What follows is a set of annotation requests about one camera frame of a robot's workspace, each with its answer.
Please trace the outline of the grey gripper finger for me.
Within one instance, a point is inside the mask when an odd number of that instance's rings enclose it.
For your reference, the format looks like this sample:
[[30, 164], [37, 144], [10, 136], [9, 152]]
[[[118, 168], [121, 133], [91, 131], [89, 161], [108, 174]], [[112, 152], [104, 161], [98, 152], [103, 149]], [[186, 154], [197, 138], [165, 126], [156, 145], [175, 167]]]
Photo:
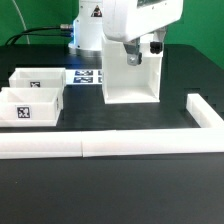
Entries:
[[131, 66], [137, 66], [142, 63], [142, 53], [140, 52], [140, 39], [134, 39], [124, 43], [127, 53], [127, 63]]
[[166, 28], [162, 27], [152, 32], [153, 39], [150, 41], [150, 52], [159, 54], [163, 51], [164, 39], [166, 36]]

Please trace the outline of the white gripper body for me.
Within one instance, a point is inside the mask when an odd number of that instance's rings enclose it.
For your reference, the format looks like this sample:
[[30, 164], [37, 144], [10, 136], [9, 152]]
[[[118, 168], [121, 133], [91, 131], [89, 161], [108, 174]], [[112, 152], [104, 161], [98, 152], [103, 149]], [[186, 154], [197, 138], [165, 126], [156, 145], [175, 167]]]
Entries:
[[103, 0], [103, 32], [129, 42], [181, 18], [183, 0]]

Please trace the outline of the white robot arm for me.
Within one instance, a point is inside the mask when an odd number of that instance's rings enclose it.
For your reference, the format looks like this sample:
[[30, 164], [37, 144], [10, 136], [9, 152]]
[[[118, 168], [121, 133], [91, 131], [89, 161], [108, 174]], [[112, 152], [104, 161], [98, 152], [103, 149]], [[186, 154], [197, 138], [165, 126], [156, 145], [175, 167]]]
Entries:
[[79, 0], [79, 12], [73, 21], [73, 54], [101, 56], [101, 37], [121, 42], [127, 63], [141, 63], [140, 38], [153, 34], [150, 51], [163, 50], [166, 27], [181, 18], [184, 0]]

